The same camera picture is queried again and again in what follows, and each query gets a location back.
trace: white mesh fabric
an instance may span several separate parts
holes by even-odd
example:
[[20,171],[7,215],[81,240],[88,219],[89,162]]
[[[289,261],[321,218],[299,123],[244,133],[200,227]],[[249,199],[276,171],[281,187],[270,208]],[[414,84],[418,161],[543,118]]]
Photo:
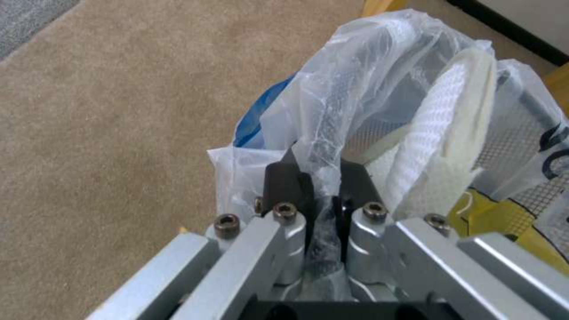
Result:
[[440,149],[454,117],[456,102],[464,90],[467,70],[455,64],[436,80],[413,118],[410,130],[395,155],[387,176],[386,207],[394,211]]

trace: metal frame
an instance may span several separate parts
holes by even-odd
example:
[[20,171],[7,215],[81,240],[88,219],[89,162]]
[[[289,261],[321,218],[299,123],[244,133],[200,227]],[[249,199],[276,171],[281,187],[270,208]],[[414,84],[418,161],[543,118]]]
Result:
[[87,319],[164,319],[219,257],[217,244],[183,233],[103,302]]

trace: bolt head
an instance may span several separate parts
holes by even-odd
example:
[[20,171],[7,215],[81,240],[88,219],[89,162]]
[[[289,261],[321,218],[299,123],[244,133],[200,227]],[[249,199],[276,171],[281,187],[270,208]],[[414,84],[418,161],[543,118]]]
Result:
[[263,198],[258,196],[255,198],[255,213],[260,215],[263,212]]
[[220,215],[215,219],[215,234],[222,239],[232,239],[239,234],[239,217],[232,214]]
[[296,213],[296,206],[290,202],[279,202],[273,207],[273,216],[282,224],[293,223]]
[[387,217],[387,209],[379,202],[368,202],[363,207],[364,216],[372,222],[383,223]]
[[445,237],[451,233],[451,226],[447,223],[447,218],[443,215],[427,214],[423,220]]

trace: plastic bag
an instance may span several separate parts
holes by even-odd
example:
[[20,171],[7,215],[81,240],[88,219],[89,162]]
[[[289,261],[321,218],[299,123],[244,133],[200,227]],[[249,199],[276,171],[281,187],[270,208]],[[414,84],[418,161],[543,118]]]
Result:
[[[234,145],[244,148],[210,151],[218,213],[251,217],[253,199],[262,194],[264,166],[292,146],[300,169],[312,176],[320,208],[303,290],[311,299],[346,299],[349,288],[329,211],[330,197],[339,191],[340,158],[361,158],[377,141],[409,124],[437,75],[467,48],[493,55],[488,41],[472,40],[414,10],[341,26],[286,87],[273,88],[272,97],[282,91],[270,105],[255,108],[264,110],[260,117],[253,113],[238,124]],[[514,60],[500,61],[490,129],[475,165],[484,172],[473,185],[494,196],[533,192],[544,199],[539,188],[551,184],[556,190],[566,181],[559,152],[567,150],[568,130],[539,77]],[[549,171],[543,171],[544,159],[550,160]]]

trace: yellow object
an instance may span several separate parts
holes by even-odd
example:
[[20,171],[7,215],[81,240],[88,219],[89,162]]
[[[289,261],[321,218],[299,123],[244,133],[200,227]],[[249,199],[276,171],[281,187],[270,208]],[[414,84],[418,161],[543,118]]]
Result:
[[385,11],[397,11],[407,6],[407,0],[366,0],[362,17],[369,17]]
[[569,114],[569,63],[543,77],[543,83],[565,115]]
[[569,276],[569,264],[534,227],[535,217],[516,202],[495,202],[475,189],[468,189],[447,216],[460,237],[498,232],[553,268]]

